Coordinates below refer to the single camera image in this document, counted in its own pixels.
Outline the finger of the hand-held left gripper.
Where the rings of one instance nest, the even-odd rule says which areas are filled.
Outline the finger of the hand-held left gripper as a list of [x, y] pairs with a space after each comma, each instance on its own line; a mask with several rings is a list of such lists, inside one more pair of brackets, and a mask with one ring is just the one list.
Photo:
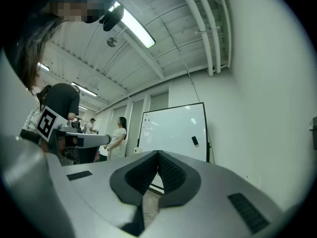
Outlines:
[[65, 135], [66, 147], [92, 148], [110, 143], [109, 135], [67, 133]]

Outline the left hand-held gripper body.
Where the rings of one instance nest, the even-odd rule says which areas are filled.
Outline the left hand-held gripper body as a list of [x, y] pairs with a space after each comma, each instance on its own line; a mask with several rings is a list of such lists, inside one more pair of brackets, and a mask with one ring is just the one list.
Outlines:
[[78, 133], [74, 122], [45, 107], [37, 121], [36, 132], [47, 143], [49, 152], [58, 157], [61, 165], [80, 163]]

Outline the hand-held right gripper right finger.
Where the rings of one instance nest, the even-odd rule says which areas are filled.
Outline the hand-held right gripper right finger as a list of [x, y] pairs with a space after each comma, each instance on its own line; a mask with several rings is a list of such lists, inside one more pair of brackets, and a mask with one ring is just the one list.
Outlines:
[[201, 177], [196, 195], [185, 205], [163, 208], [146, 228], [146, 238], [248, 238], [246, 222], [229, 197], [242, 194], [268, 222], [282, 210], [265, 193], [233, 171], [180, 154], [172, 157], [195, 169]]

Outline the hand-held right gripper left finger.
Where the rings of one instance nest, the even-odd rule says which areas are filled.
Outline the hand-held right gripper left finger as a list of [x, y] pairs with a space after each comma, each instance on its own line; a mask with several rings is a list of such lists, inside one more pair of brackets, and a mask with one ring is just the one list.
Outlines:
[[84, 205], [101, 218], [87, 213], [85, 224], [91, 230], [80, 231], [85, 238], [157, 238], [159, 226], [145, 227], [143, 196], [157, 171], [157, 153], [149, 152], [109, 162], [63, 167], [71, 188]]

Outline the black framed whiteboard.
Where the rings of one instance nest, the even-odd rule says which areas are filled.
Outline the black framed whiteboard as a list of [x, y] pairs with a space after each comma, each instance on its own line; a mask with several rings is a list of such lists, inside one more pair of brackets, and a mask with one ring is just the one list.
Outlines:
[[[141, 128], [137, 147], [143, 151], [163, 150], [203, 162], [210, 161], [210, 143], [205, 105], [187, 104], [152, 112], [152, 127]], [[199, 145], [195, 146], [195, 136]]]

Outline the white paper sheet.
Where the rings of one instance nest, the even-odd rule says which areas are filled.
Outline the white paper sheet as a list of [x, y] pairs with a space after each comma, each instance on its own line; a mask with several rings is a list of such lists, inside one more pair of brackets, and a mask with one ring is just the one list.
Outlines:
[[141, 128], [150, 128], [152, 127], [152, 112], [146, 112], [146, 113], [143, 113], [143, 117], [142, 117], [142, 125], [141, 125]]

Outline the dark wall box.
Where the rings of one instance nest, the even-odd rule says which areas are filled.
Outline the dark wall box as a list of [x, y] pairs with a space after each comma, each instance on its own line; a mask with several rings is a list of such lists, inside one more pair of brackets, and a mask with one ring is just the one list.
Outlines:
[[309, 130], [312, 133], [314, 150], [317, 151], [317, 116], [310, 122]]

